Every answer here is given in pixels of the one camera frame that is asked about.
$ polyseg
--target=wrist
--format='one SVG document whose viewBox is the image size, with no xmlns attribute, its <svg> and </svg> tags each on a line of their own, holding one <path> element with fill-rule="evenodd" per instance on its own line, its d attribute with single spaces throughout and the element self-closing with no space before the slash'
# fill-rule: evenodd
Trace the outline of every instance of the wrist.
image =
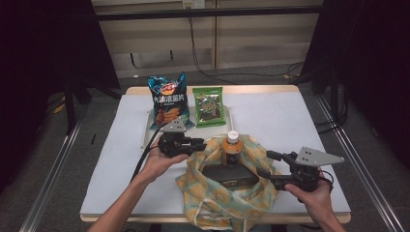
<svg viewBox="0 0 410 232">
<path fill-rule="evenodd" d="M 152 175 L 149 175 L 149 173 L 145 171 L 141 171 L 138 173 L 135 178 L 132 180 L 131 184 L 136 185 L 136 186 L 148 186 L 151 184 L 153 181 L 155 181 L 155 178 L 152 177 Z"/>
<path fill-rule="evenodd" d="M 344 227 L 341 225 L 341 223 L 338 221 L 336 218 L 335 214 L 328 214 L 324 220 L 322 221 L 317 221 L 317 223 L 320 225 L 320 227 L 326 231 L 345 231 Z"/>
</svg>

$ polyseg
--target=bottle cap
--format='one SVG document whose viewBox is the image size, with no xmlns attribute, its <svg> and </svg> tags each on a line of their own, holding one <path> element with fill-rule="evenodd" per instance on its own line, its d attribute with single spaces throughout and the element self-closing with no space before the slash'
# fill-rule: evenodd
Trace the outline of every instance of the bottle cap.
<svg viewBox="0 0 410 232">
<path fill-rule="evenodd" d="M 235 130 L 231 130 L 228 133 L 227 140 L 228 140 L 228 143 L 237 143 L 239 140 L 239 133 L 237 133 Z"/>
</svg>

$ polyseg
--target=metal rail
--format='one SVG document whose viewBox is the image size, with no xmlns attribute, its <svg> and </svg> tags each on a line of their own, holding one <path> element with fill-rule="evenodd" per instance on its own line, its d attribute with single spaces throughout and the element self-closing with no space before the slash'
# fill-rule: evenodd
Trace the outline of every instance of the metal rail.
<svg viewBox="0 0 410 232">
<path fill-rule="evenodd" d="M 323 110 L 323 113 L 325 114 L 329 122 L 334 122 L 334 118 L 328 102 L 323 97 L 318 98 L 318 101 L 320 107 Z M 389 231 L 404 232 L 405 230 L 401 225 L 397 215 L 395 214 L 394 209 L 384 196 L 383 192 L 376 185 L 370 173 L 367 171 L 365 164 L 362 162 L 360 155 L 356 151 L 349 137 L 344 132 L 344 129 L 342 127 L 338 127 L 336 123 L 331 123 L 331 126 L 335 129 L 335 134 L 338 141 L 340 142 L 341 146 L 344 149 L 344 152 L 346 153 L 346 156 L 349 158 L 354 169 L 359 175 L 359 178 L 362 181 L 362 184 L 364 185 L 368 195 L 370 196 L 370 199 L 373 201 L 374 206 L 376 207 L 382 219 L 385 221 L 387 227 L 389 228 Z"/>
<path fill-rule="evenodd" d="M 40 193 L 37 196 L 36 201 L 33 203 L 33 206 L 31 207 L 29 213 L 27 214 L 19 230 L 20 232 L 36 231 L 40 223 L 40 220 L 44 214 L 45 207 L 48 203 L 48 200 L 51 197 L 54 186 L 57 183 L 61 170 L 64 167 L 64 163 L 66 162 L 66 159 L 78 135 L 82 121 L 85 118 L 87 107 L 88 107 L 88 104 L 83 106 L 82 110 L 80 110 L 79 119 L 75 127 L 72 129 L 70 134 L 66 135 L 66 139 L 64 140 L 63 145 L 61 146 L 61 149 L 57 155 L 57 158 L 53 166 L 51 167 L 51 170 L 48 173 L 47 178 L 45 179 L 44 185 L 42 189 L 40 190 Z"/>
<path fill-rule="evenodd" d="M 192 9 L 149 12 L 112 12 L 93 15 L 99 21 L 132 20 L 178 17 L 208 17 L 208 16 L 243 16 L 243 15 L 299 15 L 334 13 L 345 7 L 302 6 L 302 7 L 269 7 L 269 8 L 229 8 L 229 9 Z"/>
</svg>

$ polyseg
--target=finger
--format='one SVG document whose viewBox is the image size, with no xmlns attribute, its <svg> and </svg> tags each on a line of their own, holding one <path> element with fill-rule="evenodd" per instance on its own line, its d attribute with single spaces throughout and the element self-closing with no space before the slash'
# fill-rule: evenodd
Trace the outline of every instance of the finger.
<svg viewBox="0 0 410 232">
<path fill-rule="evenodd" d="M 319 182 L 317 183 L 317 188 L 318 189 L 325 188 L 325 189 L 331 190 L 331 183 L 324 181 L 324 180 L 319 180 Z"/>
<path fill-rule="evenodd" d="M 299 187 L 295 185 L 287 184 L 286 186 L 284 186 L 284 188 L 288 190 L 290 193 L 292 193 L 292 195 L 301 199 L 302 201 L 305 200 L 304 198 L 305 198 L 306 193 L 303 190 L 301 190 Z"/>
<path fill-rule="evenodd" d="M 189 156 L 187 154 L 181 154 L 181 155 L 171 158 L 171 160 L 172 160 L 172 163 L 174 164 L 174 163 L 180 163 L 188 158 Z"/>
<path fill-rule="evenodd" d="M 158 146 L 158 142 L 160 141 L 160 138 L 159 137 L 157 137 L 154 141 L 153 141 L 153 143 L 151 143 L 151 147 L 156 147 L 156 146 Z"/>
</svg>

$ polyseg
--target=forearm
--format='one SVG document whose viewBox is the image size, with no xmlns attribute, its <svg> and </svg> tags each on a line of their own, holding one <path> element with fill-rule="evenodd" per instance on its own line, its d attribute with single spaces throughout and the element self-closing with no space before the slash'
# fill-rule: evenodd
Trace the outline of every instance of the forearm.
<svg viewBox="0 0 410 232">
<path fill-rule="evenodd" d="M 345 232 L 343 225 L 334 214 L 330 214 L 323 221 L 317 221 L 320 227 L 326 232 Z"/>
<path fill-rule="evenodd" d="M 88 231 L 121 231 L 142 193 L 150 183 L 151 181 L 146 175 L 142 173 L 136 175 L 120 197 Z"/>
</svg>

